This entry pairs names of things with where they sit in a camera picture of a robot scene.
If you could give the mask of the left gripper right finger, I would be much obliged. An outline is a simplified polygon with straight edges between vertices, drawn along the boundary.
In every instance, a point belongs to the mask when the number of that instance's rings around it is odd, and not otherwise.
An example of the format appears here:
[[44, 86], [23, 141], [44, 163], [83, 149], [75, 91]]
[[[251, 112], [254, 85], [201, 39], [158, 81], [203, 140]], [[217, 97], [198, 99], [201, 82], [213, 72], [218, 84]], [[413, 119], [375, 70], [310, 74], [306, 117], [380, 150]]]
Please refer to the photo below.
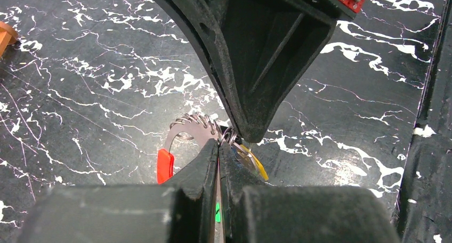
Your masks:
[[226, 242], [398, 242], [386, 209], [366, 188], [265, 184], [219, 146]]

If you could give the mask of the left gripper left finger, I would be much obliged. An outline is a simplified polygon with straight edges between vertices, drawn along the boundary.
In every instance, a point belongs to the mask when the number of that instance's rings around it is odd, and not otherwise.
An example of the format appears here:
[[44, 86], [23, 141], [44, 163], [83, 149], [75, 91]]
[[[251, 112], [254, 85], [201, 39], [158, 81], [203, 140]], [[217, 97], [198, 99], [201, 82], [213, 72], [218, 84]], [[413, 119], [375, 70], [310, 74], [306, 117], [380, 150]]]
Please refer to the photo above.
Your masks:
[[53, 187], [17, 242], [212, 242], [219, 145], [163, 184]]

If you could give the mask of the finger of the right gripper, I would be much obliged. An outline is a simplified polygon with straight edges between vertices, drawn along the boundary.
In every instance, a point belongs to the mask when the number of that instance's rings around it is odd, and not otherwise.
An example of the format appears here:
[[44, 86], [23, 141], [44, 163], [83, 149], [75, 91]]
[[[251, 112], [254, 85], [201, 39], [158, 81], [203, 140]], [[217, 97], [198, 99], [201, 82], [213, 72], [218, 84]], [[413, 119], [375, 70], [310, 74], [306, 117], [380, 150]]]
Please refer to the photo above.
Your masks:
[[239, 135], [260, 142], [278, 107], [353, 11], [339, 0], [153, 0], [187, 37]]

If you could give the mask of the white keyring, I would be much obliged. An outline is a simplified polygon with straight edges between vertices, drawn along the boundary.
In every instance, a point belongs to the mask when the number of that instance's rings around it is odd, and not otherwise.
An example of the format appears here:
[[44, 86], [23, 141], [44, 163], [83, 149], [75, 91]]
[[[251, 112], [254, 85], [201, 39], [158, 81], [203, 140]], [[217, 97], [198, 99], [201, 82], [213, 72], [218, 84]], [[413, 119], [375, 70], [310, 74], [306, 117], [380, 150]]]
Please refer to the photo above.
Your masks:
[[173, 140], [177, 137], [183, 140], [195, 140], [201, 147], [210, 139], [214, 139], [219, 143], [226, 142], [236, 148], [239, 148], [243, 143], [241, 137], [232, 126], [222, 126], [208, 115], [202, 115], [197, 112], [184, 114], [170, 124], [169, 133], [163, 148], [166, 151], [170, 151]]

